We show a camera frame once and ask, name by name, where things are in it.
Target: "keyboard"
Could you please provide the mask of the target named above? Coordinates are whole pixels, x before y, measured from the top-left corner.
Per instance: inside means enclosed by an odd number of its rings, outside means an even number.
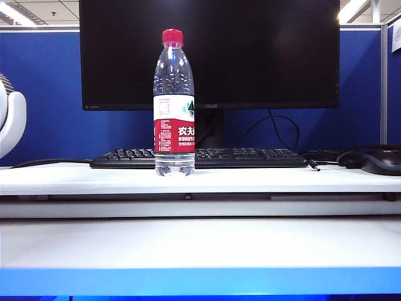
[[[195,168],[305,167],[308,161],[288,149],[197,149]],[[116,149],[97,157],[92,168],[153,169],[153,149]]]

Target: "paper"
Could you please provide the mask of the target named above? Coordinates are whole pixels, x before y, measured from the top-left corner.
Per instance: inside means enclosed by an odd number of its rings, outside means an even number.
[[[401,48],[401,19],[394,22],[393,25],[393,46],[391,52]]]

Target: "ceiling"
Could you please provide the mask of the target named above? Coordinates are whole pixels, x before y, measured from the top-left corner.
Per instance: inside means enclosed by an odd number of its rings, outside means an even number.
[[[79,24],[78,0],[3,0],[13,8],[30,15],[38,24]],[[341,7],[350,0],[341,0]],[[401,13],[401,0],[380,0],[380,20],[388,21]],[[354,23],[372,22],[372,9],[368,8]],[[0,15],[0,25],[12,24]]]

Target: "red bottle cap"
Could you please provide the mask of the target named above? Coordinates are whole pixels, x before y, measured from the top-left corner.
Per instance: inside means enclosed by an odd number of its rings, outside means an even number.
[[[184,35],[181,30],[177,29],[166,29],[162,34],[163,43],[165,42],[178,42],[182,43]]]

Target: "plastic bottle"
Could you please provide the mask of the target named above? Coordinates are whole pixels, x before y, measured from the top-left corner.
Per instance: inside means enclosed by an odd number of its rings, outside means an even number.
[[[167,29],[162,39],[154,76],[155,169],[188,176],[195,170],[194,81],[182,32]]]

